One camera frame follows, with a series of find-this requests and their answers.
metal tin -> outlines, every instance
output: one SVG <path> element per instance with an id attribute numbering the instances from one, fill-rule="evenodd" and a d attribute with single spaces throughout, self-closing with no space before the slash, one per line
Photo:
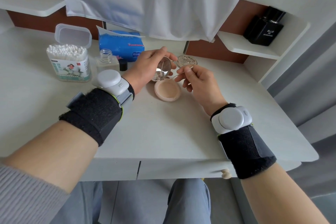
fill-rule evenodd
<path id="1" fill-rule="evenodd" d="M 187 55 L 181 55 L 177 58 L 177 65 L 179 67 L 183 67 L 185 65 L 197 65 L 197 60 Z"/>
<path id="2" fill-rule="evenodd" d="M 171 71 L 171 61 L 166 56 L 157 65 L 157 69 L 152 81 L 157 82 L 166 78 Z"/>

drawer knob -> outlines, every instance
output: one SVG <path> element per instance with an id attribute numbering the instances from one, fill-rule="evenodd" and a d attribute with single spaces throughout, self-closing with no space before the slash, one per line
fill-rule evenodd
<path id="1" fill-rule="evenodd" d="M 223 179 L 230 179 L 232 177 L 232 174 L 230 173 L 229 169 L 223 169 L 222 172 L 222 178 Z"/>

glass bottle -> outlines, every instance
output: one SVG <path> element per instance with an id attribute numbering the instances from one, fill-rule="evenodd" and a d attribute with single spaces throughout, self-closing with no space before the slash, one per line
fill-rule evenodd
<path id="1" fill-rule="evenodd" d="M 97 73 L 113 69 L 119 72 L 119 61 L 116 56 L 112 55 L 111 50 L 102 49 L 100 50 L 100 57 L 96 57 Z"/>

hand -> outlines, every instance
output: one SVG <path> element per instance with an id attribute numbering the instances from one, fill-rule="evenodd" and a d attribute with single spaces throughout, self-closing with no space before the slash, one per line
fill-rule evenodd
<path id="1" fill-rule="evenodd" d="M 159 50 L 144 51 L 140 54 L 133 67 L 123 74 L 122 77 L 131 84 L 135 94 L 138 94 L 143 86 L 153 78 L 158 64 L 164 56 L 173 61 L 177 60 L 177 57 L 168 52 L 165 46 Z M 173 62 L 171 68 L 176 69 L 176 65 Z"/>
<path id="2" fill-rule="evenodd" d="M 192 65 L 183 66 L 177 70 L 179 75 L 175 78 L 175 82 L 184 79 L 183 88 L 189 92 L 194 91 L 197 102 L 211 116 L 228 103 L 221 94 L 213 72 L 199 65 L 193 65 L 192 69 L 190 66 Z"/>

perfume bottle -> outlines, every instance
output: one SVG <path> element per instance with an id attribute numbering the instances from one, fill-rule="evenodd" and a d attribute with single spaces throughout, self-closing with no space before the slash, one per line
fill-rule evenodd
<path id="1" fill-rule="evenodd" d="M 100 50 L 100 57 L 96 57 L 97 73 L 113 69 L 119 72 L 119 61 L 116 56 L 112 55 L 111 50 L 102 49 Z"/>
<path id="2" fill-rule="evenodd" d="M 282 30 L 279 21 L 286 14 L 279 9 L 269 6 L 262 18 L 254 16 L 244 32 L 244 37 L 252 44 L 269 46 Z"/>

